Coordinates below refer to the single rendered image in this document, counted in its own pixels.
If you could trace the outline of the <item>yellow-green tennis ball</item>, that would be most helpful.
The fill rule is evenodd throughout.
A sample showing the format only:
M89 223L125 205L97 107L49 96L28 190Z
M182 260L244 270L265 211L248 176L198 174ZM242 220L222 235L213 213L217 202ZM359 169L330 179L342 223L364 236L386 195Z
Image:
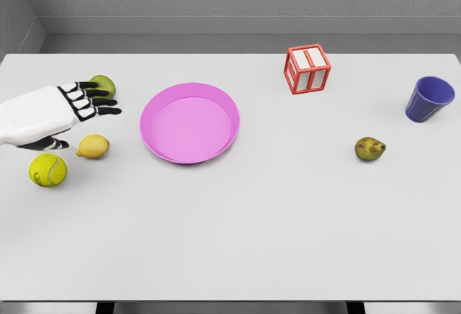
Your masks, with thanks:
M56 187L67 176L66 162L52 153L37 156L29 166L29 178L39 187Z

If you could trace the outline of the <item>pink round plate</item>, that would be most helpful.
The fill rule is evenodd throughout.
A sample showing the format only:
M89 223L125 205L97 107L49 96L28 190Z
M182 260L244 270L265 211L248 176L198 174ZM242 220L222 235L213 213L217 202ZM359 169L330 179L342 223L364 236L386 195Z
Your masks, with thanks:
M215 86L194 82L160 91L140 116L140 135L148 149L180 164L219 156L236 139L239 127L234 100Z

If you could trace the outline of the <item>yellow lemon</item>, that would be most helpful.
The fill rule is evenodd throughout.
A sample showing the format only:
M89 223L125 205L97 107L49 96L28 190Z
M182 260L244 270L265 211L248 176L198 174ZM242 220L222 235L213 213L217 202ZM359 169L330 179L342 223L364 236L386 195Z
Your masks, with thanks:
M96 159L102 157L108 149L108 139L100 134L90 134L80 141L76 155L78 157Z

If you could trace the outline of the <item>green-brown pear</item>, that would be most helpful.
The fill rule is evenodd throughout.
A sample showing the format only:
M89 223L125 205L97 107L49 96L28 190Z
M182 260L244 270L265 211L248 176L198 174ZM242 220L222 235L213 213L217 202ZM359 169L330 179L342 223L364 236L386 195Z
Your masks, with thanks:
M354 150L358 159L369 162L379 159L386 148L386 144L375 138L363 137L356 142Z

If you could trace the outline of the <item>purple ribbed cup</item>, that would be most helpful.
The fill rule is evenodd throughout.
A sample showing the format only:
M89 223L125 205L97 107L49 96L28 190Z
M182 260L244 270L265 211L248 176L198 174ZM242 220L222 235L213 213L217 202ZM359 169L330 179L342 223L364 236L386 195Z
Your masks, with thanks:
M455 90L448 82L425 76L416 82L405 113L413 122L426 122L454 99Z

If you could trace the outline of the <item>green apple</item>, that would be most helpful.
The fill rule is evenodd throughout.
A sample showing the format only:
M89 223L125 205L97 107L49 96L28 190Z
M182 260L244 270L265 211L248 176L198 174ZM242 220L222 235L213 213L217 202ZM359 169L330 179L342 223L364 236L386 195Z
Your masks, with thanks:
M97 84L96 89L101 91L107 91L109 94L107 96L102 96L102 98L114 99L116 94L116 87L111 78L105 75L96 75L89 79L90 82Z

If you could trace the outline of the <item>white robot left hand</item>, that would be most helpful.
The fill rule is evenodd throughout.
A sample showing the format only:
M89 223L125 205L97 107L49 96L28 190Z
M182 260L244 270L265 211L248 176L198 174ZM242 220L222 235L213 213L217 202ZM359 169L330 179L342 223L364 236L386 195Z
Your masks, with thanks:
M109 92L91 81L46 86L12 99L5 107L12 121L9 142L35 151L68 148L68 142L56 135L94 117L122 113Z

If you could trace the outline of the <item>red-framed white cube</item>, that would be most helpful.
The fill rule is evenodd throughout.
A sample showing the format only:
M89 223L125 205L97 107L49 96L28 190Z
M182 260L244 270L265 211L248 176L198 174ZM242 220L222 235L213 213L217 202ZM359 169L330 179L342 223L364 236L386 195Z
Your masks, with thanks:
M283 74L292 94L322 91L331 72L331 64L320 44L287 49Z

